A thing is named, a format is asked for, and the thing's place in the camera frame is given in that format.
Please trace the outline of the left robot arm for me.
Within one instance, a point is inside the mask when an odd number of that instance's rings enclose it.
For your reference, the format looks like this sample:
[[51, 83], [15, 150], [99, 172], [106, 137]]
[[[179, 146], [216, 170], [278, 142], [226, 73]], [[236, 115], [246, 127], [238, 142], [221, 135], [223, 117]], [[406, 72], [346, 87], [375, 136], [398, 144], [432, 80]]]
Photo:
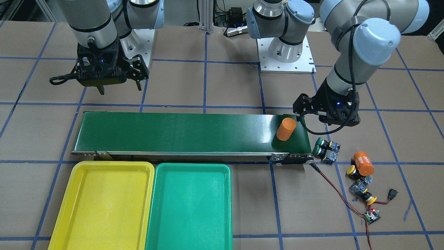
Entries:
[[420, 29], [428, 19], [427, 0], [320, 0], [317, 9], [304, 0], [257, 0], [246, 11], [249, 35], [273, 38], [270, 52], [281, 62], [298, 59], [315, 11], [340, 53], [313, 97], [293, 103], [298, 121], [308, 114], [329, 125], [355, 126], [360, 87], [392, 55], [401, 35]]

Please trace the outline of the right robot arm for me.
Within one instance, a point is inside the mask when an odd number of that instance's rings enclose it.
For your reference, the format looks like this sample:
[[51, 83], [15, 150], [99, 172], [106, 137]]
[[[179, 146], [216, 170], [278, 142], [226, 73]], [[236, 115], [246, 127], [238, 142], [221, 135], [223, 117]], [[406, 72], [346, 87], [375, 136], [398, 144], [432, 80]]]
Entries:
[[52, 85], [76, 80], [84, 87], [104, 87], [134, 80], [139, 91], [149, 78], [146, 42], [136, 30], [164, 26], [163, 0], [59, 0], [77, 39], [76, 64], [70, 73], [52, 77]]

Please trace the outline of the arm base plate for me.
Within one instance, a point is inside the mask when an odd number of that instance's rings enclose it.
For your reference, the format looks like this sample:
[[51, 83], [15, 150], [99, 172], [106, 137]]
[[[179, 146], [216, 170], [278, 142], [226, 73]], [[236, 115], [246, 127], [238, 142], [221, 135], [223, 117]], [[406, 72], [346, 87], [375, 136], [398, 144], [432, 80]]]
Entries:
[[307, 36], [301, 44], [284, 44], [279, 38], [257, 39], [261, 73], [311, 74], [315, 68]]
[[128, 36], [120, 39], [126, 57], [131, 59], [141, 55], [147, 69], [150, 69], [155, 35], [156, 30], [132, 30]]

